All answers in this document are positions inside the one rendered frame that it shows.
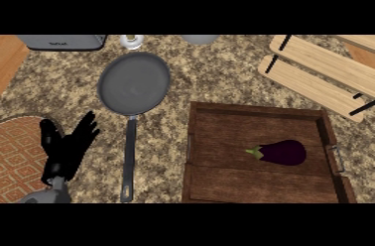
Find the grey toaster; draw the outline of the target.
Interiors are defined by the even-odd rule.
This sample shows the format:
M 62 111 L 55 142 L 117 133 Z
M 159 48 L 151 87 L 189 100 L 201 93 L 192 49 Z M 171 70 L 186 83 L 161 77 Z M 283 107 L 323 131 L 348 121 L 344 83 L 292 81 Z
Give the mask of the grey toaster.
M 18 35 L 34 51 L 96 51 L 103 47 L 106 35 Z

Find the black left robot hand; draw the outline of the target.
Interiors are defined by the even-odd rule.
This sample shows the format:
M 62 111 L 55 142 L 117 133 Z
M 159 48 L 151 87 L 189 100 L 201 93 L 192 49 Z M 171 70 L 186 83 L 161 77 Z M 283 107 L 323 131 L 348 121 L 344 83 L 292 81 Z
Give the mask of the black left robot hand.
M 62 136 L 50 119 L 40 122 L 41 146 L 47 154 L 47 162 L 41 182 L 53 185 L 53 178 L 61 177 L 68 182 L 78 171 L 86 151 L 99 133 L 94 113 L 90 111 L 81 119 L 74 132 Z

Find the orange patterned placemat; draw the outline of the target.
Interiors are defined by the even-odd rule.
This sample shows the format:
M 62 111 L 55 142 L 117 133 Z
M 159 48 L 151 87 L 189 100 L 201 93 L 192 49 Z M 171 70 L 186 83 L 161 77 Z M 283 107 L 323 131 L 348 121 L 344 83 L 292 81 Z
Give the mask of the orange patterned placemat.
M 41 120 L 25 116 L 0 123 L 0 203 L 19 202 L 27 194 L 50 189 L 41 182 L 47 161 Z

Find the small white shaker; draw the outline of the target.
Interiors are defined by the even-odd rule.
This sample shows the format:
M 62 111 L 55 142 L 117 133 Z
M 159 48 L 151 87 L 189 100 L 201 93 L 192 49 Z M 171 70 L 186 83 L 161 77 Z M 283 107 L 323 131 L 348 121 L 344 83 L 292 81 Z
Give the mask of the small white shaker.
M 120 44 L 128 50 L 137 50 L 143 43 L 143 36 L 142 35 L 121 35 L 120 36 Z

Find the brown wooden tray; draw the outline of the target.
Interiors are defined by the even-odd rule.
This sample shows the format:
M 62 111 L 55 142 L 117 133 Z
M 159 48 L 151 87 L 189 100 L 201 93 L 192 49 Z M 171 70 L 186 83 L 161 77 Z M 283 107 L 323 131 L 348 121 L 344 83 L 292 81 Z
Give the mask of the brown wooden tray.
M 247 152 L 282 140 L 297 140 L 306 147 L 298 166 L 270 164 Z M 353 203 L 335 144 L 323 110 L 192 102 L 182 200 Z

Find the grey frying pan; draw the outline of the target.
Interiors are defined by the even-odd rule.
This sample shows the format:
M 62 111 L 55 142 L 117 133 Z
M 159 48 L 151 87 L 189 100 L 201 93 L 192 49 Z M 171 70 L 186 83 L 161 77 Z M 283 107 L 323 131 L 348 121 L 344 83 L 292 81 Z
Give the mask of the grey frying pan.
M 120 56 L 106 66 L 96 85 L 105 108 L 128 117 L 125 126 L 123 183 L 120 201 L 133 201 L 136 116 L 162 101 L 170 88 L 170 69 L 164 59 L 146 52 Z

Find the grey round container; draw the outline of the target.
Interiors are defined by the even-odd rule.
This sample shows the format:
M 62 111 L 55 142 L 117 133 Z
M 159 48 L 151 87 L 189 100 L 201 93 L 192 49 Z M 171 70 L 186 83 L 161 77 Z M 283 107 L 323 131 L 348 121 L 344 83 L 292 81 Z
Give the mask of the grey round container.
M 189 44 L 208 45 L 219 39 L 219 35 L 183 35 L 182 38 Z

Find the purple eggplant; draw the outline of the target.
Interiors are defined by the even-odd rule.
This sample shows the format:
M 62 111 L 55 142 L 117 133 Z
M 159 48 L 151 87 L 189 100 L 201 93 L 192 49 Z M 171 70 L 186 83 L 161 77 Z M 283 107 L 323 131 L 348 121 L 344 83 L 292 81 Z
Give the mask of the purple eggplant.
M 260 161 L 283 166 L 297 166 L 306 160 L 306 149 L 297 140 L 257 145 L 247 150 L 247 153 L 252 154 Z

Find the pale wooden tiered shelf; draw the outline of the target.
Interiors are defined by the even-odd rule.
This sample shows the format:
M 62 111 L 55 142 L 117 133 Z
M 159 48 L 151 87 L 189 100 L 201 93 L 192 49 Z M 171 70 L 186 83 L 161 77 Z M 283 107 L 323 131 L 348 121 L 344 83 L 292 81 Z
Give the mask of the pale wooden tiered shelf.
M 275 35 L 258 72 L 343 117 L 360 123 L 375 105 L 375 69 L 294 35 Z M 356 90 L 356 94 L 279 60 L 286 58 Z

